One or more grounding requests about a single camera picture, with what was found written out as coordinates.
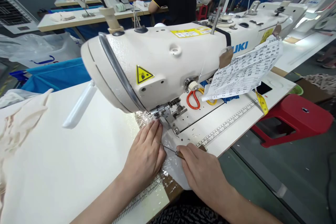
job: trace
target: green basket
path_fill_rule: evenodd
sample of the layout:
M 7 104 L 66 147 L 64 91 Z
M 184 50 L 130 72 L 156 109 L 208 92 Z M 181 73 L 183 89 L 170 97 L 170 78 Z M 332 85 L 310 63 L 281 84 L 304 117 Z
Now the green basket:
M 297 94 L 297 95 L 302 95 L 303 94 L 303 89 L 302 89 L 302 87 L 300 87 L 297 84 L 295 87 L 293 87 L 293 89 L 289 93 L 293 93 L 293 94 Z

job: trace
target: clear plastic film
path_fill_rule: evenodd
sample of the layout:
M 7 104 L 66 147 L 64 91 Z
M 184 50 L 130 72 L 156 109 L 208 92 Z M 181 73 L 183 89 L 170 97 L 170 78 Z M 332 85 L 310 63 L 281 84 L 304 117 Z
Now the clear plastic film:
M 135 120 L 140 128 L 146 126 L 153 119 L 153 115 L 148 112 L 135 112 Z M 166 121 L 161 120 L 161 123 L 163 124 L 161 143 L 164 146 L 176 151 L 177 145 L 174 142 L 174 138 L 176 138 L 176 136 L 171 129 L 168 129 L 170 126 Z M 164 149 L 167 155 L 159 175 L 168 198 L 171 199 L 179 195 L 182 189 L 190 190 L 190 187 L 182 169 L 182 159 L 176 156 L 175 152 L 168 150 L 167 148 Z

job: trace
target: orange scissors handle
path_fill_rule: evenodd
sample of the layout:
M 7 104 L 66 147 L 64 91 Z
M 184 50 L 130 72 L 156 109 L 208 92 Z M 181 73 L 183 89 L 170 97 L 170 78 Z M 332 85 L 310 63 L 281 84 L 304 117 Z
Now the orange scissors handle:
M 188 94 L 188 96 L 187 96 L 187 104 L 188 104 L 188 106 L 189 106 L 190 108 L 192 108 L 192 109 L 195 109 L 195 110 L 197 110 L 197 109 L 199 109 L 199 108 L 201 107 L 200 102 L 198 101 L 197 96 L 195 95 L 195 92 L 196 92 L 196 91 L 198 91 L 198 90 L 194 90 L 194 91 L 189 92 L 189 94 Z M 189 102 L 189 97 L 191 96 L 191 94 L 193 94 L 194 99 L 195 99 L 196 102 L 197 102 L 197 107 L 192 106 L 192 105 L 190 104 L 190 102 Z

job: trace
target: yellow warning sticker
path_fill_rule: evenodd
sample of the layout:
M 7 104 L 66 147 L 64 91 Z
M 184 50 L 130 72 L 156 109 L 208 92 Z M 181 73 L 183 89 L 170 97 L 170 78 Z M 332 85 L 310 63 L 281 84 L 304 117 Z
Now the yellow warning sticker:
M 194 37 L 199 35 L 205 35 L 211 32 L 211 28 L 206 26 L 197 27 L 194 29 L 187 29 L 187 30 L 178 30 L 178 31 L 171 31 L 174 33 L 177 37 L 183 38 L 183 37 Z
M 267 30 L 267 31 L 264 33 L 263 38 L 261 39 L 261 41 L 260 41 L 259 44 L 264 43 L 264 42 L 266 41 L 266 39 L 267 39 L 269 36 L 272 35 L 272 32 L 273 32 L 273 28 Z
M 148 72 L 147 70 L 143 69 L 141 66 L 136 66 L 136 79 L 137 84 L 141 84 L 145 82 L 146 80 L 149 80 L 151 78 L 154 78 L 154 75 Z

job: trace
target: juki logo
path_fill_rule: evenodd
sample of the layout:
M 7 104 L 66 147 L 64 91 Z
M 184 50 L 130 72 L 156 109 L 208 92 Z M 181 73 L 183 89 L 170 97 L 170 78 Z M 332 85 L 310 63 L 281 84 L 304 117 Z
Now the juki logo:
M 309 1 L 308 3 L 309 3 L 309 4 L 310 4 L 310 3 L 311 3 L 311 4 L 318 4 L 317 1 Z
M 237 53 L 237 52 L 239 52 L 239 51 L 245 50 L 245 49 L 247 48 L 247 44 L 248 44 L 248 43 L 249 43 L 249 42 L 246 41 L 246 42 L 244 42 L 244 43 L 241 43 L 241 44 L 236 45 L 236 47 L 233 47 L 233 48 L 234 48 L 234 52 L 233 52 L 233 53 Z

